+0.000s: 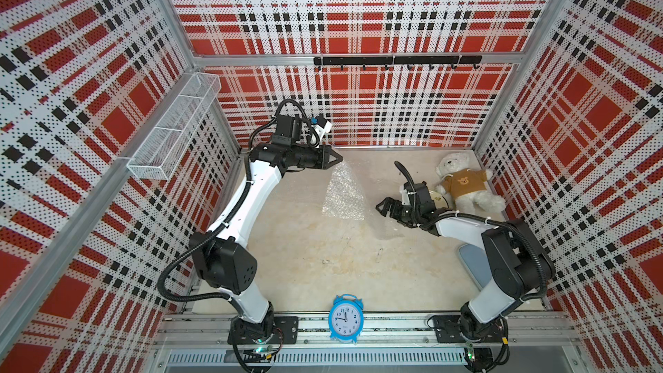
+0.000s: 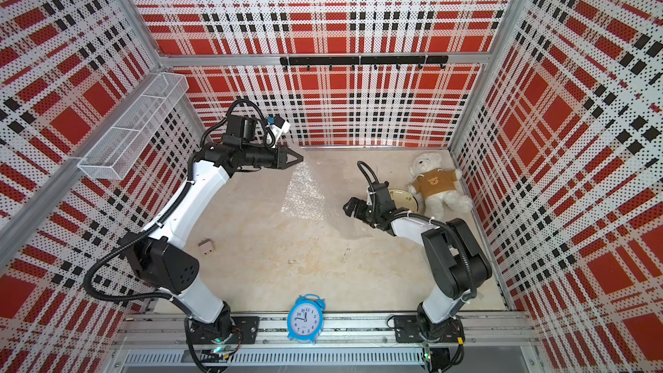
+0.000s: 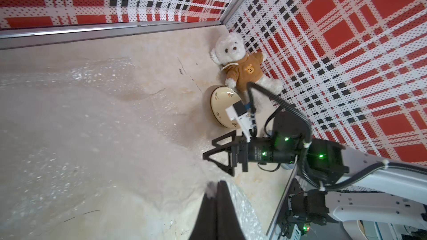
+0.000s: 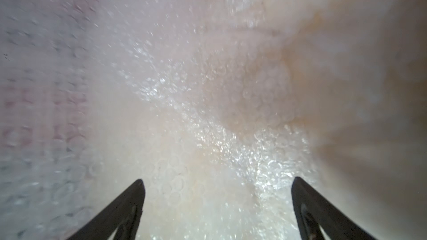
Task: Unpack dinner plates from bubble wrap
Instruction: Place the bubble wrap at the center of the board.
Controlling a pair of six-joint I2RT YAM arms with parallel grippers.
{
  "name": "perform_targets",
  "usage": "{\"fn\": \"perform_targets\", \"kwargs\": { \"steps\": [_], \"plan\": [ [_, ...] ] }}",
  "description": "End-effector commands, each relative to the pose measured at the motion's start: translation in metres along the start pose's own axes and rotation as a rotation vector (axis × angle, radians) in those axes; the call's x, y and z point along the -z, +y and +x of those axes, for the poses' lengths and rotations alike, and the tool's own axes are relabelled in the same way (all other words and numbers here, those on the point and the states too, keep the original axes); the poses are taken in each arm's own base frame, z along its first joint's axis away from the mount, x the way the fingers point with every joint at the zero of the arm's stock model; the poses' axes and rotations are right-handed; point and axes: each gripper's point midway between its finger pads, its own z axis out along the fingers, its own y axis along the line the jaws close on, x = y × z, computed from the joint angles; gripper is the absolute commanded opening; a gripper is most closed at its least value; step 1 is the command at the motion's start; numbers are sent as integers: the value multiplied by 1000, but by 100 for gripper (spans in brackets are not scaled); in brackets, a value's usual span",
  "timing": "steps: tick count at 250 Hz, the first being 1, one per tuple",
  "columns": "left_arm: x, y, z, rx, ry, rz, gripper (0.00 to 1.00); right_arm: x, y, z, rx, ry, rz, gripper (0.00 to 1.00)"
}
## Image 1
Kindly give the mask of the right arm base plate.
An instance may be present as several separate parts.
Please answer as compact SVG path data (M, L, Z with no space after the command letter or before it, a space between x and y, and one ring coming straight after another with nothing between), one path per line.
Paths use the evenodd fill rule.
M506 328L502 325L503 319L494 319L487 324L481 324L472 317L464 315L435 315L432 318L433 331L436 340L441 343L502 343Z

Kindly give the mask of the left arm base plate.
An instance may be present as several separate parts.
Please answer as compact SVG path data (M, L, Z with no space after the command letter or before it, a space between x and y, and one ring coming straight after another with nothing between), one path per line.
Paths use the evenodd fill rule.
M262 323L235 318L227 338L229 345L293 345L297 341L299 318L268 315Z

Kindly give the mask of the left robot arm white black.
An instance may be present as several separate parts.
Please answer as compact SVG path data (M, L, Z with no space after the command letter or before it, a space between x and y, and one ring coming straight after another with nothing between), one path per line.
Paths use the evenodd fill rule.
M229 205L206 232L191 236L188 249L166 266L156 284L159 294L170 302L229 302L238 314L231 323L232 344L240 338L266 343L276 332L274 307L255 282L258 263L247 249L269 195L290 172L325 170L343 161L320 141L331 128L324 117L276 114L268 125L275 130L267 143L251 148L244 158L243 183ZM193 260L198 277L213 287L212 293L176 295L167 288L167 277L188 259Z

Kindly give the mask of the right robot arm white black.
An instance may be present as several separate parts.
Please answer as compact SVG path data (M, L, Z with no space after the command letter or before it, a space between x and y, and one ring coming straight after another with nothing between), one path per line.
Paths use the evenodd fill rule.
M407 228L473 245L487 258L488 283L460 310L459 330L465 339L483 340L494 321L546 295L554 263L523 220L501 222L438 208L424 182L404 184L401 195L400 200L385 198L376 210Z

